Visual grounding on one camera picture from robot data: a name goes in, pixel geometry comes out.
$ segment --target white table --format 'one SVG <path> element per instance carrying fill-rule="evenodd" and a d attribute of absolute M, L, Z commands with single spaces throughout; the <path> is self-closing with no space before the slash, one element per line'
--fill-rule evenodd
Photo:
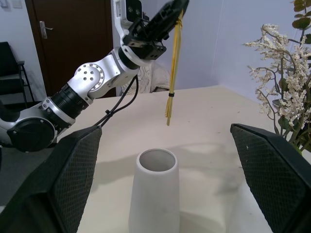
<path fill-rule="evenodd" d="M 244 179 L 230 125 L 242 123 L 272 131 L 273 124 L 259 113 L 257 103 L 214 86 L 176 91 L 168 127 L 167 98 L 167 92 L 139 95 L 103 128 L 79 233 L 128 233 L 135 159 L 150 148 L 171 150 L 179 160 L 181 233 L 225 232 Z M 117 101 L 96 100 L 65 135 L 91 126 Z"/>

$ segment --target robotic arm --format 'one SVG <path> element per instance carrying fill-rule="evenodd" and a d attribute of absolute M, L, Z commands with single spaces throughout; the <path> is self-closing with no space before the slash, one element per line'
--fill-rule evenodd
<path fill-rule="evenodd" d="M 162 40 L 169 38 L 188 3 L 189 0 L 170 1 L 148 21 L 143 19 L 139 0 L 114 0 L 121 47 L 114 48 L 100 61 L 81 65 L 57 94 L 32 108 L 12 113 L 0 102 L 0 147 L 25 152 L 48 147 L 94 99 L 127 84 L 138 74 L 140 66 L 148 65 L 166 51 Z"/>

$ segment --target yellow strings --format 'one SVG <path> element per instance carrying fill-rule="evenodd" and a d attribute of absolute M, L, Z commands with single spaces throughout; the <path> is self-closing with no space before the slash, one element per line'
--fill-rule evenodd
<path fill-rule="evenodd" d="M 180 53 L 180 46 L 181 46 L 181 31 L 183 28 L 183 25 L 182 25 L 183 15 L 184 15 L 184 11 L 182 11 L 181 14 L 179 15 L 178 21 L 176 22 L 176 26 L 175 26 L 172 73 L 171 73 L 171 81 L 170 81 L 170 95 L 174 95 L 174 90 L 175 90 L 175 81 L 176 81 L 179 53 Z M 169 99 L 167 100 L 166 113 L 165 113 L 165 117 L 167 117 L 168 126 L 171 123 L 172 109 L 173 109 L 173 96 L 170 96 Z"/>

